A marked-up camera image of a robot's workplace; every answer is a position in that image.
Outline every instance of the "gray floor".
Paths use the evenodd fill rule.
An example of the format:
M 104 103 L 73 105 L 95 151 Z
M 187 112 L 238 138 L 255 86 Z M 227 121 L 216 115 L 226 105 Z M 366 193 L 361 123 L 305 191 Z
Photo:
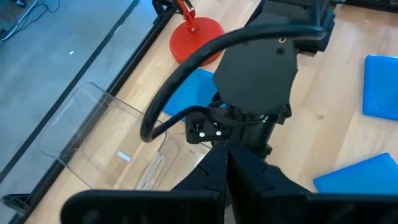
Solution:
M 131 2 L 61 0 L 61 8 L 55 14 L 45 14 L 29 28 L 0 44 L 0 170 Z M 56 4 L 56 1 L 49 1 L 53 8 Z M 107 88 L 155 18 L 151 1 L 140 2 L 80 83 L 93 82 Z M 0 183 L 0 197 L 29 193 L 34 188 L 53 162 L 39 150 L 39 144 L 34 142 Z M 13 214 L 0 205 L 0 223 L 7 223 Z

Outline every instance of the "red metal arm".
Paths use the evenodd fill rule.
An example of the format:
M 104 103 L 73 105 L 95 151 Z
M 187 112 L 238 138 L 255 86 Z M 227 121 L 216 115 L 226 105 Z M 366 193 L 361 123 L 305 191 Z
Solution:
M 189 0 L 177 0 L 178 6 L 187 21 L 187 28 L 189 32 L 195 32 L 199 29 L 199 25 L 195 22 L 195 8 Z

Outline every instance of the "red lamp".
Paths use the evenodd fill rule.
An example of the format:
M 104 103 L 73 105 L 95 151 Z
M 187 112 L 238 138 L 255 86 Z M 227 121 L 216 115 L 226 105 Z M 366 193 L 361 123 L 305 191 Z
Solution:
M 170 50 L 178 63 L 183 63 L 194 51 L 210 40 L 224 34 L 218 22 L 207 17 L 195 18 L 195 8 L 189 0 L 177 0 L 178 10 L 185 22 L 180 24 L 170 38 Z M 202 65 L 216 60 L 221 52 L 208 58 Z

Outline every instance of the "screw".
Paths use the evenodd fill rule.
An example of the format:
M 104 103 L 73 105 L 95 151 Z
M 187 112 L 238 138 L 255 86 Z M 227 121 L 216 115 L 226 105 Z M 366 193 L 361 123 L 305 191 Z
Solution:
M 284 42 L 286 42 L 286 37 L 279 38 L 279 43 L 283 44 Z

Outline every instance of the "blue foam block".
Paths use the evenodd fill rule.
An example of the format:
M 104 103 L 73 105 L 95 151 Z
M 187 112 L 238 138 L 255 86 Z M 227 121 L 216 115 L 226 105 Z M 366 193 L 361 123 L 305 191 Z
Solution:
M 363 113 L 398 120 L 398 57 L 368 55 L 364 68 Z
M 207 106 L 216 92 L 213 74 L 198 68 L 172 95 L 163 111 L 173 116 L 189 106 Z
M 398 165 L 384 153 L 313 182 L 320 193 L 398 195 Z

